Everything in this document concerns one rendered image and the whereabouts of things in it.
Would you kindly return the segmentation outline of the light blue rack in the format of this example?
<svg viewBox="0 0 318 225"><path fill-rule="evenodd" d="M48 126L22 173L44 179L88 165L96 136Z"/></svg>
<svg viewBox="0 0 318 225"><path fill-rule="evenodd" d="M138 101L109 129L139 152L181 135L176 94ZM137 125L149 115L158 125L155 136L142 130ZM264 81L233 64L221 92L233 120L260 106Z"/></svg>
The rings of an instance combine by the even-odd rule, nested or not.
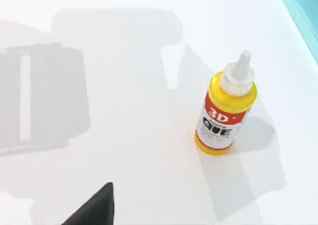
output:
<svg viewBox="0 0 318 225"><path fill-rule="evenodd" d="M318 43L318 0L282 0L307 41Z"/></svg>

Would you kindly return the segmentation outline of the yellow glue bottle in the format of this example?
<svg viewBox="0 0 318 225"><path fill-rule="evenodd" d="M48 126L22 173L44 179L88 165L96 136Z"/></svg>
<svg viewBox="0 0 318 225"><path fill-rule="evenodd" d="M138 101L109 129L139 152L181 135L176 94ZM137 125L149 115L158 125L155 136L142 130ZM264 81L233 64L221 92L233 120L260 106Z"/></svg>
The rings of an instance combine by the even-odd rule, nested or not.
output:
<svg viewBox="0 0 318 225"><path fill-rule="evenodd" d="M222 155L233 145L257 98L251 52L215 73L208 85L194 133L197 147L210 155Z"/></svg>

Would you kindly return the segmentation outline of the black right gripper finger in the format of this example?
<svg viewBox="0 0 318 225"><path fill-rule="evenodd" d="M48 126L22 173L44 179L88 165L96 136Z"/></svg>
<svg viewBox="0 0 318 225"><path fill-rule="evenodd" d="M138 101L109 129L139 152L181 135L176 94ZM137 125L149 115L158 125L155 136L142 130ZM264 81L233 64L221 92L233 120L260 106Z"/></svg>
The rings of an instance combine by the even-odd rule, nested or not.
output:
<svg viewBox="0 0 318 225"><path fill-rule="evenodd" d="M66 221L65 225L114 225L114 188L106 183Z"/></svg>

